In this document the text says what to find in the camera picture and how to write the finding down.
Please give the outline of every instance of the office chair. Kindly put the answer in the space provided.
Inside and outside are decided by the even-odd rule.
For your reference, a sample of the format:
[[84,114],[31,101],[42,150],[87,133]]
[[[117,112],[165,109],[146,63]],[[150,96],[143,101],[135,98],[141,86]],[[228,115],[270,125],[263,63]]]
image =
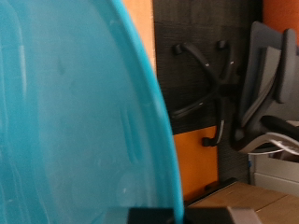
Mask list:
[[[186,48],[190,44],[179,45],[181,49],[190,52],[204,67],[208,62],[205,61],[204,56],[196,51],[195,46]],[[279,64],[275,74],[269,81],[262,87],[261,68],[263,67],[262,52],[269,48],[281,49],[279,56]],[[232,55],[229,54],[225,72],[230,72],[229,67],[234,63],[232,61]],[[250,37],[250,49],[249,49],[249,63],[247,73],[244,78],[242,86],[242,93],[237,105],[236,116],[232,126],[231,132],[231,147],[239,152],[260,154],[260,153],[272,153],[280,150],[287,150],[293,154],[299,154],[299,132],[296,127],[289,124],[287,121],[277,118],[275,116],[268,116],[267,109],[269,106],[277,102],[279,104],[285,104],[290,99],[293,88],[293,80],[295,76],[296,66],[296,34],[292,29],[286,30],[283,35],[279,32],[272,30],[266,25],[254,22],[251,27]],[[212,79],[211,69],[206,69],[206,74]],[[233,88],[232,85],[222,84],[218,79],[210,81],[212,83],[211,91],[204,97],[205,102],[214,99],[216,102],[221,97],[227,96],[227,92],[235,91],[237,86]],[[179,110],[170,113],[173,119],[181,118],[196,109],[199,109],[202,105],[199,105],[197,101],[192,105],[187,105]],[[223,120],[223,108],[219,110],[217,120]],[[215,146],[219,143],[221,138],[222,125],[217,122],[217,131],[215,138],[203,139],[203,146]]]

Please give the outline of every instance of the chair backrest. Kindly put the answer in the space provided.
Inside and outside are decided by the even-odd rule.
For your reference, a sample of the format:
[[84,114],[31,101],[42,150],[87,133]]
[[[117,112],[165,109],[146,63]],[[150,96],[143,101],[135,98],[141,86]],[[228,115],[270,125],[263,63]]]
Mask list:
[[[261,67],[261,63],[265,62],[265,60],[261,58],[263,53],[262,49],[269,48],[269,46],[272,48],[276,46],[278,48],[279,44],[277,41],[279,39],[281,54],[278,68],[268,83],[264,85],[263,90],[260,91],[261,83],[259,83],[259,81],[261,82],[262,78],[259,77],[261,75],[259,66]],[[288,136],[288,132],[290,132],[290,130],[293,131],[290,124],[286,123],[285,125],[281,125],[281,122],[286,122],[281,120],[277,122],[278,125],[274,130],[271,128],[271,125],[265,125],[265,122],[262,122],[262,117],[264,117],[267,108],[274,101],[279,103],[287,102],[292,92],[292,81],[296,66],[296,51],[296,35],[293,30],[286,30],[283,35],[280,35],[260,23],[255,22],[252,25],[249,67],[241,96],[238,114],[239,123],[236,125],[236,129],[233,128],[234,133],[232,134],[235,149],[245,153],[252,151],[265,153],[273,151],[273,149],[256,148],[265,143],[272,143],[276,146],[280,144],[280,148],[288,150],[295,148],[295,150],[297,150],[299,143],[297,143],[296,139],[290,140],[291,137]],[[242,132],[239,139],[236,139],[237,129]]]

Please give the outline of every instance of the wooden desk surface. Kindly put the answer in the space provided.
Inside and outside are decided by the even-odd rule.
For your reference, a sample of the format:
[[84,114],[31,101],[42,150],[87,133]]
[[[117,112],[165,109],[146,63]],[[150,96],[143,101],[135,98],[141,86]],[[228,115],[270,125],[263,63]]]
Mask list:
[[149,60],[155,71],[155,41],[153,26],[152,0],[122,0],[139,32]]

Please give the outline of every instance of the black object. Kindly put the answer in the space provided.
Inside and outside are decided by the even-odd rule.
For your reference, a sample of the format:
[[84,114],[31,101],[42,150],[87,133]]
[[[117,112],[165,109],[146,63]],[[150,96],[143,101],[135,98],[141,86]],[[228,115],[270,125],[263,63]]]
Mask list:
[[231,74],[232,66],[234,65],[231,46],[228,41],[222,40],[217,43],[217,48],[218,50],[226,49],[228,51],[228,57],[223,67],[221,77],[217,76],[208,60],[194,44],[183,43],[174,46],[175,54],[179,55],[184,51],[189,52],[200,64],[205,71],[207,79],[209,80],[210,90],[206,96],[200,98],[194,103],[170,112],[170,117],[172,119],[180,119],[205,106],[206,103],[214,101],[217,113],[217,130],[213,138],[203,138],[202,143],[204,147],[214,147],[220,142],[224,125],[224,104],[222,96],[224,93],[234,88],[232,85],[225,85],[229,75]]
[[[172,209],[131,208],[127,224],[175,224]],[[183,224],[261,224],[249,208],[186,208]]]

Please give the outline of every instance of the gray carpet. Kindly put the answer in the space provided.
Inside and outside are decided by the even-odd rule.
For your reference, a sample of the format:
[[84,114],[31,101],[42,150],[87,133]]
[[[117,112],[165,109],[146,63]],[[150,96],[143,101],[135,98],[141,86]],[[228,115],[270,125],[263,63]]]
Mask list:
[[[172,46],[193,42],[220,73],[225,52],[216,50],[218,40],[229,40],[235,52],[232,82],[246,71],[250,25],[262,17],[262,0],[153,0],[157,76],[169,111],[205,95],[208,82],[188,54],[175,56]],[[236,177],[249,181],[248,157],[232,151],[228,144],[234,106],[228,102],[226,127],[219,145],[220,180]],[[186,133],[215,125],[214,105],[183,119],[171,120],[173,133]]]

